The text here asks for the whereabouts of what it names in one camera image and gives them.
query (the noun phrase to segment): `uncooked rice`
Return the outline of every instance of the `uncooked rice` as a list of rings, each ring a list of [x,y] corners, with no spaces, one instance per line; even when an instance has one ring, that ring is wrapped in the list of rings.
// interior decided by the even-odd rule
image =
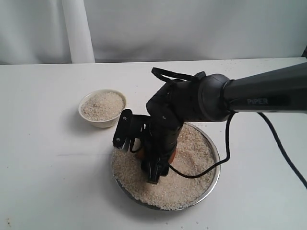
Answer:
[[[214,164],[213,153],[206,138],[185,124],[178,138],[175,159],[172,166],[187,175],[196,175]],[[136,199],[164,210],[176,210],[190,206],[211,185],[215,169],[203,177],[187,179],[171,169],[166,177],[160,177],[158,185],[146,182],[140,160],[130,152],[116,149],[112,168],[115,178]]]
[[[81,113],[91,121],[106,121],[119,115],[123,108],[121,96],[114,92],[103,92],[85,102],[81,106]]]

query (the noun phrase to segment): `white ceramic bowl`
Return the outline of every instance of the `white ceramic bowl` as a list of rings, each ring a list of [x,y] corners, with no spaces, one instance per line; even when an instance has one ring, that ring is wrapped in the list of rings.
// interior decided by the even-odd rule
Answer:
[[[126,105],[127,105],[127,99],[126,97],[119,91],[116,91],[116,90],[97,90],[97,91],[94,91],[88,95],[86,95],[85,97],[83,97],[83,99],[80,101],[79,103],[79,108],[78,108],[78,111],[79,111],[79,114],[80,116],[88,121],[91,125],[95,126],[95,127],[98,127],[98,128],[108,128],[108,127],[111,127],[113,125],[115,125],[117,122],[118,122],[118,119],[119,119],[119,116],[120,114],[118,114],[116,117],[110,119],[110,120],[106,120],[106,121],[92,121],[92,120],[89,120],[88,118],[86,118],[82,113],[81,113],[81,106],[86,103],[91,97],[95,96],[96,94],[99,94],[99,93],[103,93],[103,92],[113,92],[113,93],[116,93],[118,94],[119,96],[121,96],[121,98],[123,99],[124,101],[124,108],[123,110],[126,108]]]

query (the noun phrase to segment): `white backdrop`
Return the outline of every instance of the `white backdrop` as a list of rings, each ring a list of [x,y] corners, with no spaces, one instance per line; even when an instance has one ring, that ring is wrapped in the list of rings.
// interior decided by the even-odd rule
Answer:
[[[0,64],[299,57],[307,0],[0,0]]]

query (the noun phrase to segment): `stainless steel bowl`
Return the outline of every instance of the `stainless steel bowl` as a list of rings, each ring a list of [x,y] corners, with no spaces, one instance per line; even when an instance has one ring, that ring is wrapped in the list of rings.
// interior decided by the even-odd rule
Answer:
[[[207,134],[205,134],[200,128],[196,127],[195,125],[192,125],[190,123],[187,123],[188,125],[192,126],[193,128],[195,128],[197,131],[199,131],[208,141],[208,144],[209,144],[209,148],[211,149],[211,152],[213,154],[213,157],[214,157],[214,162],[219,162],[220,161],[220,155],[217,151],[217,148],[216,146],[214,145],[214,143],[212,142],[212,140],[208,137]],[[214,177],[213,177],[213,180],[212,180],[212,183],[211,185],[209,186],[209,188],[204,191],[204,193],[202,195],[200,195],[197,199],[194,200],[193,203],[191,203],[188,207],[191,207],[191,206],[194,206],[196,204],[198,204],[199,202],[201,202],[204,198],[206,198],[210,192],[214,189],[218,179],[219,179],[219,176],[220,176],[220,170],[221,170],[221,167],[220,165],[217,166],[215,168],[215,174],[214,174]],[[164,209],[161,209],[157,206],[153,206],[153,205],[149,205],[147,203],[144,203],[140,200],[137,200],[135,199],[122,185],[121,183],[115,178],[117,184],[119,185],[119,187],[123,190],[123,192],[128,196],[130,197],[132,200],[134,200],[136,203],[142,205],[142,206],[145,206],[145,207],[148,207],[150,209],[155,209],[155,210],[161,210],[161,211],[169,211],[169,210],[164,210]],[[184,207],[184,208],[179,208],[179,209],[175,209],[175,210],[172,210],[172,211],[179,211],[179,210],[183,210],[183,209],[186,209],[188,207]]]

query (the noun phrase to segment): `table surface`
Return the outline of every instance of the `table surface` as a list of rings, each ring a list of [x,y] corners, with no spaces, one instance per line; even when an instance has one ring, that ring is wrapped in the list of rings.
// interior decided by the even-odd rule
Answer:
[[[116,89],[128,108],[162,86],[152,67],[238,79],[305,58],[0,66],[0,229],[303,230],[307,192],[255,113],[235,115],[231,158],[213,192],[178,212],[141,207],[118,188],[110,157],[115,127],[98,129],[77,112],[98,89]],[[307,116],[268,114],[290,158],[307,177]],[[197,123],[225,157],[223,123]]]

